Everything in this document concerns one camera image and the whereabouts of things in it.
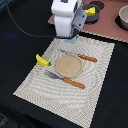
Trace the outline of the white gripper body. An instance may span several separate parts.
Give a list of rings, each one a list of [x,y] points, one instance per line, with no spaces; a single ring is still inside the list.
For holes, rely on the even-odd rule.
[[[72,35],[72,17],[54,16],[56,34],[61,37],[70,37]]]

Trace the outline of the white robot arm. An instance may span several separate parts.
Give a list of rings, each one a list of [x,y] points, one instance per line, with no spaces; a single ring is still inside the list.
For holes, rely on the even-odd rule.
[[[54,15],[55,29],[58,36],[69,37],[71,35],[72,21],[82,4],[82,0],[53,0],[51,11]]]

